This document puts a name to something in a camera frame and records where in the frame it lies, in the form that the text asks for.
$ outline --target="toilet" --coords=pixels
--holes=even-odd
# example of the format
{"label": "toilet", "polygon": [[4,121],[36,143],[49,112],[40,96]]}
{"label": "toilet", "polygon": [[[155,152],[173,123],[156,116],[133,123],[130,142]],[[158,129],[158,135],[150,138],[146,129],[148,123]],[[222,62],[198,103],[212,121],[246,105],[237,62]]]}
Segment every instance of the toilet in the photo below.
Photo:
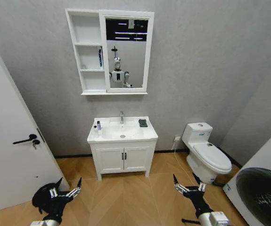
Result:
{"label": "toilet", "polygon": [[211,184],[220,174],[231,171],[228,157],[208,142],[213,128],[205,122],[190,123],[182,135],[182,141],[190,149],[187,162],[199,179]]}

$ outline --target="gray wall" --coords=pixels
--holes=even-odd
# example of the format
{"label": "gray wall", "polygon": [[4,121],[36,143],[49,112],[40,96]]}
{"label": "gray wall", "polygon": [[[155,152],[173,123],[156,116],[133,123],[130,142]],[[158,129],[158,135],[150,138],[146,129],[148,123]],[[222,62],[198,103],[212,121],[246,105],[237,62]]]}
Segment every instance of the gray wall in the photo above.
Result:
{"label": "gray wall", "polygon": [[260,87],[231,127],[221,148],[246,163],[271,137],[271,68]]}
{"label": "gray wall", "polygon": [[[155,12],[148,95],[80,96],[65,8]],[[0,0],[0,54],[55,155],[90,153],[120,110],[150,116],[158,150],[194,121],[219,145],[271,68],[271,1]]]}
{"label": "gray wall", "polygon": [[[142,88],[145,66],[145,41],[117,41],[108,40],[108,63],[109,71],[114,70],[114,52],[111,49],[115,46],[118,51],[116,55],[121,59],[121,70],[130,74],[129,83],[135,88]],[[111,82],[111,88],[122,88],[122,83]]]}

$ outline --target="sink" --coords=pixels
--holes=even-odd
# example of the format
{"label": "sink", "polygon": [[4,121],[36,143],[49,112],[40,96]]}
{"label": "sink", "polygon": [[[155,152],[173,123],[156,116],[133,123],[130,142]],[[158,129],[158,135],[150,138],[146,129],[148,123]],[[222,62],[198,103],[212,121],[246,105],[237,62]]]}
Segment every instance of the sink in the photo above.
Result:
{"label": "sink", "polygon": [[[148,127],[140,127],[139,119],[146,119]],[[100,121],[102,126],[100,134],[94,131],[97,121]],[[149,117],[124,117],[124,123],[120,122],[120,117],[95,118],[87,142],[89,144],[117,143],[151,141],[158,138]]]}

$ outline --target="toilet seat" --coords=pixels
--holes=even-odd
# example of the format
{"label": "toilet seat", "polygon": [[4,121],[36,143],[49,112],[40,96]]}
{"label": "toilet seat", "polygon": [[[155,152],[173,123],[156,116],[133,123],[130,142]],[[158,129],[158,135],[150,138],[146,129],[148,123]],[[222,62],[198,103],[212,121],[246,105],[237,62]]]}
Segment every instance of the toilet seat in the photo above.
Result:
{"label": "toilet seat", "polygon": [[193,146],[193,154],[205,165],[218,173],[229,173],[231,162],[216,146],[210,143],[200,143]]}

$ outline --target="robotic hand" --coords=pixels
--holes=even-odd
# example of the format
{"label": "robotic hand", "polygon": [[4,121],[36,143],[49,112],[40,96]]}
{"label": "robotic hand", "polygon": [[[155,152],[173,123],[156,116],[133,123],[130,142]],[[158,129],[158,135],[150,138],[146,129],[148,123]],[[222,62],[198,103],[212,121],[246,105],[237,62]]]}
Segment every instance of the robotic hand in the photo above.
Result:
{"label": "robotic hand", "polygon": [[43,221],[34,221],[31,226],[59,226],[62,222],[63,211],[67,203],[71,202],[80,192],[82,178],[72,191],[61,192],[58,190],[62,178],[57,183],[50,183],[41,187],[33,196],[32,204],[48,213]]}
{"label": "robotic hand", "polygon": [[178,183],[176,176],[173,174],[174,187],[184,197],[189,198],[195,209],[198,221],[181,219],[183,223],[192,223],[202,226],[227,226],[229,223],[228,218],[223,212],[214,212],[209,205],[204,201],[206,184],[200,182],[198,186],[184,187]]}

